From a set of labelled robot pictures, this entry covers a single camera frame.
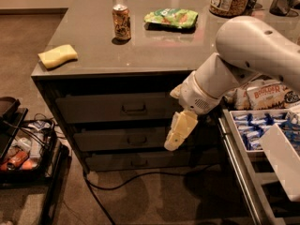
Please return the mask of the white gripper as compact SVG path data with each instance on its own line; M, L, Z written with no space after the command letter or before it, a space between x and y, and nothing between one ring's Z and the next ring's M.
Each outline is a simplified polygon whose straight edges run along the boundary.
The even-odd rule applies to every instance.
M195 74L196 72L192 71L170 92L170 96L176 98L184 110L173 115L171 128L164 143L168 151L174 151L183 144L198 124L197 114L209 113L220 102L219 98L210 97L201 89Z

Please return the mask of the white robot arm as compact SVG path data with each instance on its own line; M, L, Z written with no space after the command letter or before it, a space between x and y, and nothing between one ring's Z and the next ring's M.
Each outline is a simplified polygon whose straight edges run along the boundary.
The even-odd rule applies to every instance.
M251 16L235 17L217 31L216 49L192 71L171 96L183 111L172 118L164 147L174 151L230 90L262 74L300 92L300 46L267 23Z

